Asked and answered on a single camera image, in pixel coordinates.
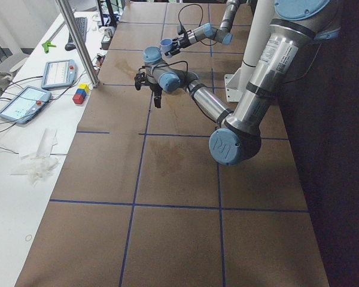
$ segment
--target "green object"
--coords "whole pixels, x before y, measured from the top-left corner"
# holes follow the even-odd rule
[[[55,47],[56,46],[56,45],[53,45],[49,40],[46,41],[45,43],[41,44],[41,45],[44,48],[45,53],[49,53],[49,47]]]

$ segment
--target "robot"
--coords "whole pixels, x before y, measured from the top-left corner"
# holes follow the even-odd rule
[[[167,57],[172,57],[207,38],[228,45],[240,5],[240,0],[227,0],[219,28],[206,23],[186,31],[180,24],[179,37],[164,39],[161,49],[144,50],[144,65],[135,77],[137,90],[142,85],[150,86],[158,108],[162,90],[172,93],[183,88],[189,93],[201,111],[219,126],[209,138],[209,149],[215,161],[224,165],[238,164],[258,153],[259,124],[275,97],[274,90],[301,47],[338,36],[343,1],[259,0],[242,66],[234,75],[225,76],[226,90],[239,101],[233,111],[202,84],[194,72],[171,68],[173,64],[162,59],[162,50]]]

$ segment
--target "metal pole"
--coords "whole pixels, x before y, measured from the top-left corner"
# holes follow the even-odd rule
[[[100,81],[98,80],[96,71],[93,67],[93,63],[90,60],[88,51],[86,50],[85,43],[81,37],[80,31],[77,28],[76,21],[74,19],[73,12],[67,0],[56,0],[57,5],[60,8],[60,12],[64,17],[65,23],[68,27],[69,33],[72,35],[74,44],[78,51],[81,61],[84,64],[85,71],[87,72],[90,82],[93,88],[97,87]]]

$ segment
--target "keyboard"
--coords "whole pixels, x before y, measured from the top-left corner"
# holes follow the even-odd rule
[[[88,19],[86,17],[77,17],[75,18],[78,30],[80,31],[81,37],[84,42],[86,41],[86,30],[88,25]],[[68,43],[65,45],[65,50],[70,51],[76,49],[75,44],[73,43],[72,35],[69,34]]]

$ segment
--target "tablet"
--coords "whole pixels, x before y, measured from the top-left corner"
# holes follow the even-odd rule
[[[47,62],[42,76],[41,88],[69,87],[76,79],[76,64],[73,60]]]
[[[50,91],[27,86],[0,110],[0,117],[25,124],[45,107],[50,97]]]

